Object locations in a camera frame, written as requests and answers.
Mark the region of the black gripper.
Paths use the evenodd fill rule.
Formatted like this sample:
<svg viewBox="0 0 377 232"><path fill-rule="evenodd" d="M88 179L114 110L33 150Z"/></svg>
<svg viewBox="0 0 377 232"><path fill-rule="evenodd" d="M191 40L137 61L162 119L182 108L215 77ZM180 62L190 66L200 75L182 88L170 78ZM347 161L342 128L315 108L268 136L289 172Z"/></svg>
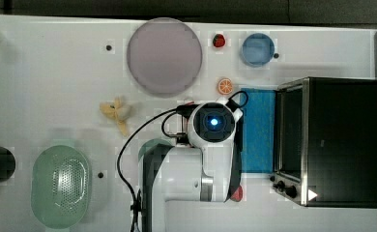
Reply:
<svg viewBox="0 0 377 232"><path fill-rule="evenodd" d="M191 116L197 104L184 104L177 107L177 114L181 116L181 130L177 133L177 143L189 145L188 125L189 117Z"/></svg>

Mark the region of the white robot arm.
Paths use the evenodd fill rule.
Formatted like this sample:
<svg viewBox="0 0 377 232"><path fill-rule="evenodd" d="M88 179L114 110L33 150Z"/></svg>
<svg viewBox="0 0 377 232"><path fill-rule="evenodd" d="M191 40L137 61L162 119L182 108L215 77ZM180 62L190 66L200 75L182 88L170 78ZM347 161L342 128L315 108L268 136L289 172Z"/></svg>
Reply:
<svg viewBox="0 0 377 232"><path fill-rule="evenodd" d="M174 145L155 143L139 161L142 232L165 232L168 201L224 202L241 182L242 107L230 100L179 105L188 120Z"/></svg>

